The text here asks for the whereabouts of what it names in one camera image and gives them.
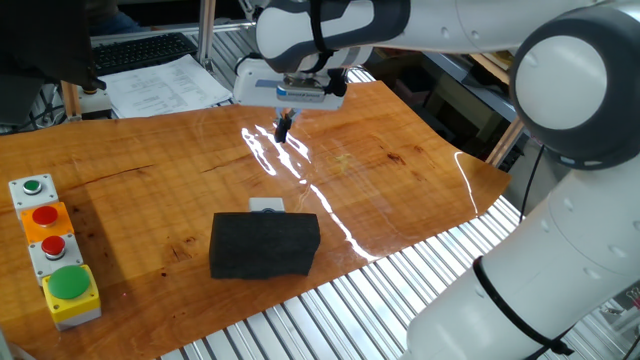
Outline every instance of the keyboard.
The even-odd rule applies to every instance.
[[[193,55],[198,47],[184,34],[174,33],[93,48],[98,76],[167,63]]]

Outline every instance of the green button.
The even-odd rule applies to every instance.
[[[42,184],[38,180],[29,180],[22,185],[22,190],[27,195],[36,195],[42,191]]]
[[[49,292],[58,299],[75,299],[89,288],[91,280],[80,266],[65,266],[56,270],[49,278]]]

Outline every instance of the paper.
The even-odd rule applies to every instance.
[[[204,109],[231,98],[190,55],[100,79],[107,83],[111,106],[121,118]]]

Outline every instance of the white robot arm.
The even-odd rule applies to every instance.
[[[336,76],[326,69],[364,61],[372,45],[519,46],[511,73],[518,114],[556,161],[574,169],[411,322],[403,360],[568,355],[562,335],[640,278],[640,0],[592,3],[327,0],[320,44],[317,14],[310,15],[318,10],[309,3],[277,0],[259,19],[263,59],[239,64],[235,89],[248,105],[338,108],[340,96],[326,89]],[[272,87],[256,90],[263,76]],[[312,90],[313,99],[302,95]]]
[[[336,110],[346,91],[342,69],[364,63],[373,46],[510,49],[545,22],[594,1],[273,0],[257,21],[260,54],[238,63],[234,95],[243,105]]]

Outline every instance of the wooden table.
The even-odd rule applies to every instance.
[[[8,189],[0,191],[0,326],[39,360],[149,359],[483,213],[509,176],[436,135],[383,84],[303,113],[285,145],[273,110],[228,106],[80,122],[0,141],[0,182],[51,173],[103,316],[59,333]],[[213,280],[215,212],[282,197],[318,214],[308,277]]]

